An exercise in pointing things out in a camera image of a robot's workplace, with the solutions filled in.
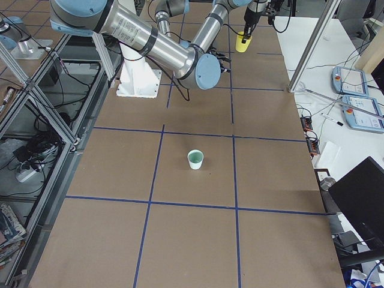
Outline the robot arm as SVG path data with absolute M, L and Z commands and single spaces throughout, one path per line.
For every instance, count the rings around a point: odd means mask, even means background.
M 236 4 L 233 1 L 214 1 L 211 12 L 196 36 L 187 47 L 184 47 L 168 39 L 170 31 L 167 23 L 171 17 L 187 13 L 189 2 L 160 1 L 155 10 L 155 19 L 164 37 L 157 37 L 156 43 L 160 45 L 160 55 L 155 59 L 171 69 L 180 80 L 194 74 L 194 79 L 200 88 L 206 89 L 209 85 L 216 85 L 221 76 L 220 62 L 216 56 L 208 53 L 208 49 L 229 13 L 235 8 Z
M 183 47 L 166 34 L 166 28 L 151 26 L 119 1 L 51 1 L 51 25 L 70 34 L 94 31 L 110 35 L 142 56 L 150 56 L 171 69 L 187 89 L 211 89 L 221 76 L 220 62 L 208 53 L 228 14 L 242 6 L 254 13 L 246 26 L 255 25 L 265 8 L 255 1 L 214 1 L 188 47 Z

